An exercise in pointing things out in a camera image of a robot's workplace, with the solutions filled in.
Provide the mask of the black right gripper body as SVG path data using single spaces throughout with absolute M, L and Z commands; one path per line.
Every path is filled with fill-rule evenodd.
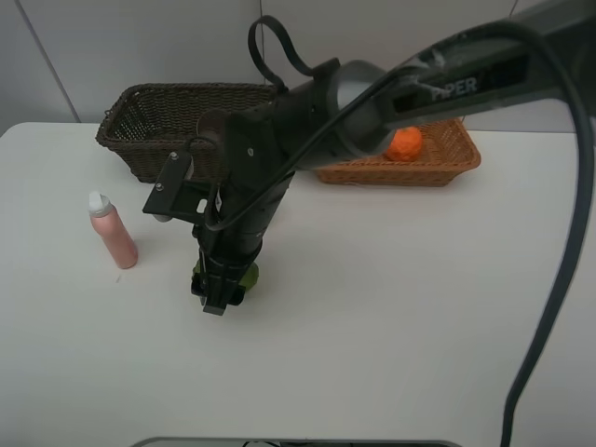
M 224 230 L 213 232 L 205 225 L 193 228 L 197 239 L 202 281 L 206 275 L 225 277 L 233 283 L 229 305 L 240 305 L 247 291 L 239 286 L 263 246 L 263 237 L 294 174 L 286 175 L 266 196 Z

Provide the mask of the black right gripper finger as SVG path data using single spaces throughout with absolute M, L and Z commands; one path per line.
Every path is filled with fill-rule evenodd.
M 205 313 L 222 316 L 233 295 L 233 283 L 225 277 L 206 275 L 203 279 Z
M 205 298 L 205 290 L 200 273 L 194 272 L 191 277 L 191 293 L 198 298 Z

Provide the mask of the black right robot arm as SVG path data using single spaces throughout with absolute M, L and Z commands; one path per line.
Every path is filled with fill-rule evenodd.
M 212 186 L 195 231 L 200 269 L 192 291 L 206 312 L 221 315 L 242 301 L 242 280 L 296 171 L 378 155 L 409 126 L 549 98 L 568 106 L 578 149 L 576 204 L 550 295 L 554 301 L 564 297 L 594 184 L 593 2 L 547 1 L 448 37 L 390 71 L 366 61 L 333 60 L 311 68 L 277 19 L 265 16 L 262 24 L 308 82 L 288 89 L 253 49 L 253 62 L 276 87 L 276 98 L 233 113 L 221 129 L 199 135 L 214 144 L 228 168 L 227 177 Z

